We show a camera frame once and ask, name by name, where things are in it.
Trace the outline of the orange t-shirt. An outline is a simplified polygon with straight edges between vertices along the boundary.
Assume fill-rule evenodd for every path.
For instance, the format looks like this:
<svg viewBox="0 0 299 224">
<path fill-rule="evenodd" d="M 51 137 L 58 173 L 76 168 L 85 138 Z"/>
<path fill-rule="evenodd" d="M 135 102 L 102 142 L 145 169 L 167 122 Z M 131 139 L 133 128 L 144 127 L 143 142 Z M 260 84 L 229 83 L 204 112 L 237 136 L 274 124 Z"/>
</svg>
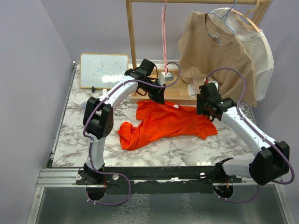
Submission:
<svg viewBox="0 0 299 224">
<path fill-rule="evenodd" d="M 187 135 L 205 140 L 218 134 L 207 116 L 197 114 L 196 107 L 168 101 L 159 104 L 151 100 L 137 104 L 136 119 L 141 121 L 139 126 L 124 122 L 117 131 L 123 150 L 134 151 L 161 138 Z"/>
</svg>

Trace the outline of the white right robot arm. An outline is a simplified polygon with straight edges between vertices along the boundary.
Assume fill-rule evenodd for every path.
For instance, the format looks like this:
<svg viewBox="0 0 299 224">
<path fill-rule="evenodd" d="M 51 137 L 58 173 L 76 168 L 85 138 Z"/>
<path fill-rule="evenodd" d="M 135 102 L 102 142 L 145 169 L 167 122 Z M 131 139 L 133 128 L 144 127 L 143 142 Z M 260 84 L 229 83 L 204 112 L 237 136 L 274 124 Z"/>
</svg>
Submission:
<svg viewBox="0 0 299 224">
<path fill-rule="evenodd" d="M 218 119 L 229 126 L 249 147 L 254 159 L 224 159 L 216 164 L 215 179 L 226 182 L 231 176 L 252 178 L 265 185 L 289 172 L 290 148 L 284 141 L 277 142 L 252 123 L 230 98 L 222 99 L 214 83 L 199 87 L 197 114 Z"/>
</svg>

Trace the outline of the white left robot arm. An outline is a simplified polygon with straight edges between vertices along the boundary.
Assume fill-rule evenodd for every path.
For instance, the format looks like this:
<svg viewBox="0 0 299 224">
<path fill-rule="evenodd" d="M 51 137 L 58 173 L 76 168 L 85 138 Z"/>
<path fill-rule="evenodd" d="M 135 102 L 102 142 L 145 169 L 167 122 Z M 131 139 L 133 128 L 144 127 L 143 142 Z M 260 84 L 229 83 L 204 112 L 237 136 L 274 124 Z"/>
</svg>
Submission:
<svg viewBox="0 0 299 224">
<path fill-rule="evenodd" d="M 114 109 L 138 89 L 142 89 L 151 100 L 164 103 L 165 83 L 173 80 L 173 75 L 165 70 L 152 78 L 150 74 L 155 67 L 153 62 L 143 59 L 139 67 L 123 72 L 120 82 L 107 93 L 88 99 L 83 118 L 83 136 L 89 140 L 89 149 L 83 171 L 91 183 L 100 183 L 107 174 L 103 153 L 106 138 L 114 126 Z"/>
</svg>

